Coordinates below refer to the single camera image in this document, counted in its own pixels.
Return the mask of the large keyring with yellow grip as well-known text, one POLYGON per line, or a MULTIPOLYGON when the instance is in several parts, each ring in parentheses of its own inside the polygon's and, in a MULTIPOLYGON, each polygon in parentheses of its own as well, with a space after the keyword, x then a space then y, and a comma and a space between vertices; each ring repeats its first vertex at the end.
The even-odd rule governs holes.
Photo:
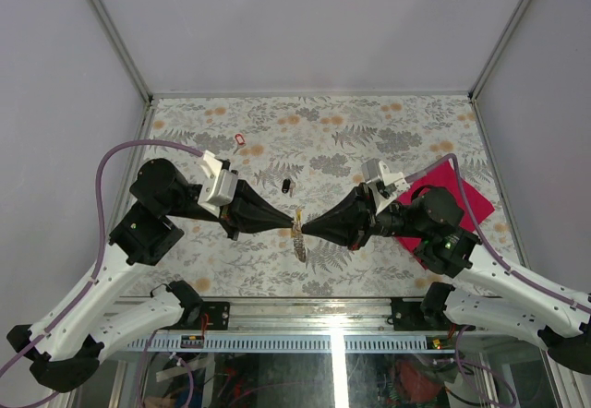
POLYGON ((292 226, 291 236, 295 257, 301 263, 307 262, 307 250, 305 247, 304 235, 301 231, 301 225, 295 222, 292 226))

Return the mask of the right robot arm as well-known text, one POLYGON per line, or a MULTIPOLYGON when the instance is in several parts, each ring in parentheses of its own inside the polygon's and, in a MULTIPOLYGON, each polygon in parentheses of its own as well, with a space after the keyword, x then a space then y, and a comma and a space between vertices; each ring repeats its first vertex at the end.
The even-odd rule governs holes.
POLYGON ((355 251, 372 236, 415 238, 415 257, 432 272, 483 287, 477 296, 434 282, 420 304, 432 329, 451 325, 493 330, 529 342, 581 374, 590 372, 590 296, 569 290, 501 258, 483 237, 462 228, 464 210, 440 186, 422 186, 407 204, 377 210, 360 185, 302 231, 355 251))

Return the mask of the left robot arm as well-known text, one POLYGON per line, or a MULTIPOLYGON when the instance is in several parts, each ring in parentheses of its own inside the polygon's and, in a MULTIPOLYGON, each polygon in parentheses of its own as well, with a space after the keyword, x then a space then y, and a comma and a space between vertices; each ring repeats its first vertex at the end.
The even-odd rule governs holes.
POLYGON ((103 258, 44 318, 7 334, 47 389, 67 393, 86 382, 110 355, 161 329, 188 330, 203 320, 203 300, 183 280, 143 304, 108 318, 108 307, 155 269, 183 237, 174 217, 217 222, 227 236, 289 228, 292 218, 261 198, 227 162, 214 161, 206 185, 189 183, 172 162, 144 163, 130 188, 136 201, 109 234, 103 258))

